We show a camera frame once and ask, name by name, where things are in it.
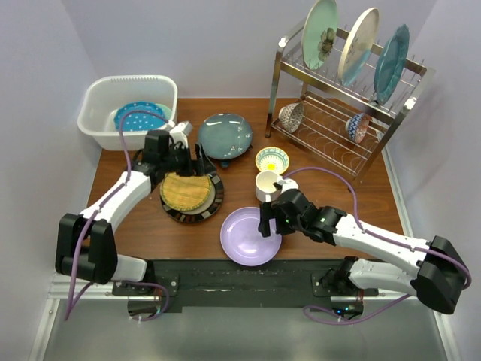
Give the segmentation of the blue-grey blossom plate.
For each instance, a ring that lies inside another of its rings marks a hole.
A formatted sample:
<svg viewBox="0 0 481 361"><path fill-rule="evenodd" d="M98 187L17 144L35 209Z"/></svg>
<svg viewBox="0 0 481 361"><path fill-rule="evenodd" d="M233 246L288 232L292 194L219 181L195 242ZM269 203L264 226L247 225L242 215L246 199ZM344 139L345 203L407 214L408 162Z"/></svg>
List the blue-grey blossom plate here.
<svg viewBox="0 0 481 361"><path fill-rule="evenodd" d="M211 159L237 158L249 150L252 140L251 125L238 114L214 114L198 130L198 141Z"/></svg>

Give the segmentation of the lavender round plate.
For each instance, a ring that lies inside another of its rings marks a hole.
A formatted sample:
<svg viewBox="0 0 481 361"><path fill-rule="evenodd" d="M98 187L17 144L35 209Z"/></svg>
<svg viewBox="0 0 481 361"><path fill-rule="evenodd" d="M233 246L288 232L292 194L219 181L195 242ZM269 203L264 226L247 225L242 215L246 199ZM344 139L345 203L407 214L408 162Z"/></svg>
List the lavender round plate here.
<svg viewBox="0 0 481 361"><path fill-rule="evenodd" d="M230 213L220 230L220 243L229 259L239 265L254 267L271 261L282 244L274 220L269 221L271 235L263 237L258 231L260 210L244 207Z"/></svg>

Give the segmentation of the blue dotted scalloped plate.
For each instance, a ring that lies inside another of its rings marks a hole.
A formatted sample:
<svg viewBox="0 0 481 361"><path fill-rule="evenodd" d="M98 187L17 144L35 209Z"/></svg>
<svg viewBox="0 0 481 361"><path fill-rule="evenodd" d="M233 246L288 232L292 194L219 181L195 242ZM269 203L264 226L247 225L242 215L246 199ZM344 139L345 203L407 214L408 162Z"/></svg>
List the blue dotted scalloped plate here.
<svg viewBox="0 0 481 361"><path fill-rule="evenodd" d="M167 123L161 109L152 102L132 102L119 108L113 117L116 130L120 128L120 121L128 114L123 122L124 132L140 132L159 129Z"/></svg>

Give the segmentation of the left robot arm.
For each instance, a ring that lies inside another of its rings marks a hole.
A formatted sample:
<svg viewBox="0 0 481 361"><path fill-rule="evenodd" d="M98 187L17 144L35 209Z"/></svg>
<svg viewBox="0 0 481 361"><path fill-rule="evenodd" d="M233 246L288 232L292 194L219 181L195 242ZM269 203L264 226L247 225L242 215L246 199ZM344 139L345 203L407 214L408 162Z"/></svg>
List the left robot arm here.
<svg viewBox="0 0 481 361"><path fill-rule="evenodd" d="M192 127L182 122L169 131L149 131L140 162L128 160L119 180L96 203L79 214L66 214L59 223L56 271L70 276L71 292L78 278L97 284L129 281L139 295L151 293L156 277L144 259L119 255L114 233L129 212L148 197L165 175L204 176L215 171L201 145L196 157L189 150Z"/></svg>

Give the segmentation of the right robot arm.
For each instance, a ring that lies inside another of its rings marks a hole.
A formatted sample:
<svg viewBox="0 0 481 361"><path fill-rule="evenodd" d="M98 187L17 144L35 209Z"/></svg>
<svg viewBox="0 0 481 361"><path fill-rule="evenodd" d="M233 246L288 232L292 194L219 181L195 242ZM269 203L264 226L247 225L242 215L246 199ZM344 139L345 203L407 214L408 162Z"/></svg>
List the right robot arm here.
<svg viewBox="0 0 481 361"><path fill-rule="evenodd" d="M258 231L289 235L301 232L318 243L359 250L375 257L347 257L334 274L345 296L358 289L381 288L415 296L442 314L453 314L461 292L470 286L467 266L451 241L435 236L426 241L384 229L369 230L354 215L331 206L316 207L296 189L260 204Z"/></svg>

